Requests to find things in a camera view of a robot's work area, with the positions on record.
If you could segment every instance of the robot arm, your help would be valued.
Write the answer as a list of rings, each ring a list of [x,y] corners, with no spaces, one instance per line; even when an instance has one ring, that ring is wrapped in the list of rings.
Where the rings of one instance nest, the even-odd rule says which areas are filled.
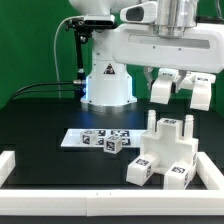
[[[167,104],[172,84],[178,92],[190,82],[191,108],[208,110],[215,76],[207,73],[224,69],[224,26],[196,24],[198,0],[157,0],[154,7],[150,3],[121,11],[125,24],[115,33],[115,61],[166,68],[152,85],[152,102]],[[191,81],[188,71],[194,71]]]

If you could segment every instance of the white block structure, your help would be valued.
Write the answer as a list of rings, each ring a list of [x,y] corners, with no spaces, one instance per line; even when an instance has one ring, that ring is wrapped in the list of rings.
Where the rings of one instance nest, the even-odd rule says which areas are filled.
[[[98,132],[87,130],[80,133],[80,142],[85,145],[93,146],[97,144]]]
[[[104,152],[117,154],[122,150],[122,138],[118,135],[111,135],[104,141]]]
[[[148,130],[141,136],[140,155],[151,155],[159,160],[157,167],[154,168],[155,173],[166,174],[167,178],[169,176],[170,179],[172,168],[176,163],[179,163],[187,170],[187,184],[194,178],[196,173],[198,139],[192,137],[193,121],[194,118],[192,115],[186,116],[184,136],[182,136],[182,121],[162,118],[157,122],[156,130],[156,112],[149,111]],[[176,178],[177,186],[174,186],[175,178],[172,181],[166,181],[164,189],[184,189],[187,184],[183,187],[180,179]]]
[[[128,165],[126,180],[130,183],[143,186],[153,175],[155,167],[159,164],[159,158],[155,155],[140,155]]]

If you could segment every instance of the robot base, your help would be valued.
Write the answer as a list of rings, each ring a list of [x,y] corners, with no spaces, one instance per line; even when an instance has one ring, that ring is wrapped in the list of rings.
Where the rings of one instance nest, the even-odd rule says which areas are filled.
[[[81,102],[81,104],[82,104],[82,109],[84,110],[90,110],[90,111],[95,111],[99,113],[120,113],[127,110],[134,110],[136,108],[137,102],[125,104],[122,106],[99,106],[99,105],[83,103],[83,102]]]

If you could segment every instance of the cube with black symbol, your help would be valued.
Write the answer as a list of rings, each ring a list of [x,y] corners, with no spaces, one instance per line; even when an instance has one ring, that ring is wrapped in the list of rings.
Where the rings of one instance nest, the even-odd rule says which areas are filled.
[[[122,149],[122,138],[118,135],[111,135],[104,141],[104,152],[117,154]]]
[[[128,165],[126,180],[130,183],[143,186],[153,175],[159,159],[153,155],[140,155]]]
[[[98,143],[98,133],[87,130],[80,133],[80,142],[85,145],[94,146]]]
[[[163,189],[184,190],[191,181],[191,169],[189,165],[174,163],[165,173]]]

